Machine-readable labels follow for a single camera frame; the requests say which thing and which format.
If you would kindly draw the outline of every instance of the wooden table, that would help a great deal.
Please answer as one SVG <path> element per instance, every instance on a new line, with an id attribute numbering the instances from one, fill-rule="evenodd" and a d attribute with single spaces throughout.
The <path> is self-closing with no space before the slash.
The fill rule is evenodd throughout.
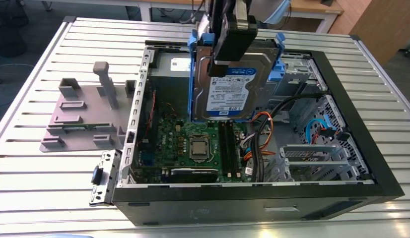
<path id="1" fill-rule="evenodd" d="M 190 9 L 190 0 L 53 0 L 60 2 L 76 2 L 104 5 L 136 6 L 140 8 L 141 20 L 152 21 L 152 8 Z M 193 0 L 197 9 L 201 0 Z M 331 6 L 320 4 L 320 0 L 291 0 L 291 17 L 315 18 L 321 22 L 316 29 L 317 33 L 327 33 L 343 8 L 336 1 Z"/>

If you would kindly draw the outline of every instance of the hard drive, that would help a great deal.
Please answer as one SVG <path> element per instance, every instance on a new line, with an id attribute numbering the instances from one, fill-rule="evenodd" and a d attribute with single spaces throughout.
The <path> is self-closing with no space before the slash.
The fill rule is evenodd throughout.
<path id="1" fill-rule="evenodd" d="M 224 77 L 209 77 L 211 47 L 197 47 L 190 119 L 245 120 L 255 110 L 279 54 L 275 42 L 253 42 L 239 62 L 231 62 Z"/>

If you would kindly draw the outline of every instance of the ram slot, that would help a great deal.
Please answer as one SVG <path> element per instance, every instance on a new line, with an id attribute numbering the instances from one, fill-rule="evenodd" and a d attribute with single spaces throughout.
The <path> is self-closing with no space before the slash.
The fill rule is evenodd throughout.
<path id="1" fill-rule="evenodd" d="M 229 160 L 229 171 L 232 177 L 236 177 L 239 172 L 239 159 L 236 154 L 236 136 L 233 133 L 233 125 L 232 122 L 227 123 L 225 126 L 225 148 Z"/>
<path id="2" fill-rule="evenodd" d="M 225 131 L 227 126 L 224 122 L 217 123 L 217 133 L 219 133 L 219 148 L 220 148 L 220 157 L 221 157 L 221 167 L 223 167 L 223 175 L 228 175 L 231 172 L 229 169 L 229 158 L 228 158 L 228 151 L 227 151 L 227 140 L 225 140 Z"/>

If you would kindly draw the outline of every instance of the sticker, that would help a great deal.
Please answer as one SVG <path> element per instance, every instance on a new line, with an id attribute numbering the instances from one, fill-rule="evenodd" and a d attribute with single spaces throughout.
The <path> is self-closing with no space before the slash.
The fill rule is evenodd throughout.
<path id="1" fill-rule="evenodd" d="M 256 69 L 253 68 L 228 68 L 225 77 L 212 77 L 205 110 L 220 111 L 219 115 L 241 111 L 248 96 L 245 85 L 255 79 L 255 76 Z"/>
<path id="2" fill-rule="evenodd" d="M 170 71 L 188 71 L 189 72 L 190 58 L 172 58 Z"/>
<path id="3" fill-rule="evenodd" d="M 244 174 L 247 174 L 247 175 L 252 175 L 252 168 L 245 167 Z"/>

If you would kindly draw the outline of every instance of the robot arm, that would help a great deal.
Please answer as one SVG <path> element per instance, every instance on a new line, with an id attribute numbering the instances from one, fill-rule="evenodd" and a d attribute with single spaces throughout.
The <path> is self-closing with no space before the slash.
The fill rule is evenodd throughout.
<path id="1" fill-rule="evenodd" d="M 291 0 L 211 0 L 209 33 L 215 34 L 209 76 L 224 76 L 232 61 L 240 61 L 257 35 L 256 20 L 280 21 Z"/>

